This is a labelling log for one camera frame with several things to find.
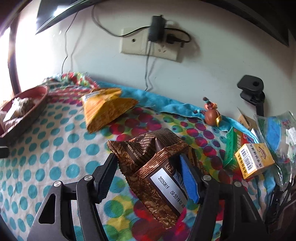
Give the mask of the teal blue towel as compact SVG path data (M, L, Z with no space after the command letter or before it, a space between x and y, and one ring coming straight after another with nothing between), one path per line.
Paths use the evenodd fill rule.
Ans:
M122 90L122 97L130 97L139 101L139 106L144 108L150 108L158 113L170 113L184 116L186 118L199 118L204 120L205 117L202 113L204 110L198 106L194 106L189 103L182 103L180 101L161 96L152 92L144 91L141 89L136 89L128 86L118 85L114 83L96 81L96 83L101 88L112 88L118 87ZM222 116L222 123L219 126L220 131L228 132L231 128L236 128L242 133L248 135L249 137L254 138L255 142L258 142L258 138L255 137L247 128L241 125L238 121L229 118L227 116ZM266 189L266 193L263 193L263 188L259 187L260 193L258 197L262 198L265 196L266 199L271 197L271 194L275 188L274 175L270 170L266 170L263 174L260 174L260 177L264 178L263 181L259 183L263 185Z

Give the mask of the green medicine box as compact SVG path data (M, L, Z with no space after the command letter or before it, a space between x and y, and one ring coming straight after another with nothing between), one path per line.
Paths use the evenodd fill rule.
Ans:
M235 157L235 153L242 145L254 143L253 138L232 127L226 134L226 151L223 160L223 168L241 175L241 170Z

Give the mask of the white wall socket plate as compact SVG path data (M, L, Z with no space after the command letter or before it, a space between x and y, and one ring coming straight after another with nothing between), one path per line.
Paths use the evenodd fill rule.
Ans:
M122 37L120 41L120 53L128 55L143 55L156 58L177 61L180 51L180 43L169 44L166 42L165 33L163 42L148 41L148 29Z

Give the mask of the clear plastic bag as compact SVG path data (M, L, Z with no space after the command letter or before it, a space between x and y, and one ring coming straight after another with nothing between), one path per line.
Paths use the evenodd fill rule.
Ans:
M275 182L284 191L295 177L295 118L286 111L269 117L255 114L254 119L259 135L274 159L272 171Z

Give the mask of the brown snack bag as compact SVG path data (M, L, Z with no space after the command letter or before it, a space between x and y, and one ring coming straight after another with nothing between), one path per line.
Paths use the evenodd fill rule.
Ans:
M143 133L129 141L108 141L118 157L121 173L152 216L165 228L172 228L187 205L198 202L197 194L189 195L187 169L182 167L184 154L202 174L206 171L195 149L168 128Z

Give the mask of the yellow grey rope knot ball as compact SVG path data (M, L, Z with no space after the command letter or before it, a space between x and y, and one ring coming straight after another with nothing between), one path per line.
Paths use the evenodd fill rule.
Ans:
M15 115L22 117L27 114L34 106L34 100L32 98L15 98L13 104L15 105Z

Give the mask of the black clamp mount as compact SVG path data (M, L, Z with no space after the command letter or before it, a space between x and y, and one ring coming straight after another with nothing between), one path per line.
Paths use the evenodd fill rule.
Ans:
M264 83L262 79L251 75L244 75L237 83L237 87L242 90L240 97L255 106L257 115L264 116L265 94L263 92Z

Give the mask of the round red tray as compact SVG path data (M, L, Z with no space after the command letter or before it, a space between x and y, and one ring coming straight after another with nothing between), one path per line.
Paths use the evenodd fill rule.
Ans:
M39 85L17 94L1 107L7 113L1 124L1 145L9 146L15 142L40 116L47 104L49 88Z

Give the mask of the black power adapter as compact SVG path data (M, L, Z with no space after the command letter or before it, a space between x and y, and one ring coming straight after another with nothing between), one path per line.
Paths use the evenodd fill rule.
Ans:
M166 19L162 15L152 16L152 22L148 31L148 41L159 42L164 38Z

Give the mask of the black monitor edge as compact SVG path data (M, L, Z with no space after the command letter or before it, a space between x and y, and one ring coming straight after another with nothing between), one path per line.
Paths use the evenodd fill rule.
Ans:
M36 34L43 32L68 16L105 0L41 0L37 14Z

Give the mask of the polka dot cloth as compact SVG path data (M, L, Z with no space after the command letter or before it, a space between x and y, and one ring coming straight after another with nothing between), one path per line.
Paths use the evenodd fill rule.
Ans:
M1 159L1 217L16 240L27 240L34 217L54 181L71 183L103 165L110 151L108 140L128 141L142 133L169 128L192 146L198 160L214 179L239 181L263 218L269 206L259 187L264 178L242 180L225 171L222 161L226 132L204 124L199 118L158 113L137 105L95 133L88 133L82 95L90 89L70 81L50 85L48 104L37 120L11 145ZM186 240L199 206L189 200L175 227L164 229L134 196L118 170L110 191L98 206L109 240Z

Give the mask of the yellow snack bag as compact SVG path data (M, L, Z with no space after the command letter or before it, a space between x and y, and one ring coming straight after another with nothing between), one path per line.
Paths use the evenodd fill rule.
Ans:
M100 130L138 104L136 99L121 97L121 94L120 88L102 88L82 96L85 123L89 133Z

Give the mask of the small brown figurine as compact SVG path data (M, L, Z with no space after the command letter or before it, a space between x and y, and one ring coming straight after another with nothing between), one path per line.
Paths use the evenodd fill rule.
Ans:
M220 122L222 121L222 115L217 110L217 104L211 102L207 97L203 97L203 101L205 102L205 110L194 110L194 114L203 114L204 122L209 126L220 126Z

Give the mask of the brown cardboard box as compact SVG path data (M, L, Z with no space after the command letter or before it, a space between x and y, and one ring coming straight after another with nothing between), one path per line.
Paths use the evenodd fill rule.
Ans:
M255 120L253 120L252 118L248 117L247 115L245 115L242 110L240 110L238 108L239 111L239 118L238 118L238 122L241 123L241 125L243 125L245 128L247 128L249 131L251 131L252 129L257 128L257 123Z

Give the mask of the yellow barcode box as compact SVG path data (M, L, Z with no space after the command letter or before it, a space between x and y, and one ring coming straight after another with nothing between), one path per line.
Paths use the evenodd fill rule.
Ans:
M263 173L275 161L264 143L244 144L236 153L236 160L241 170L243 179Z

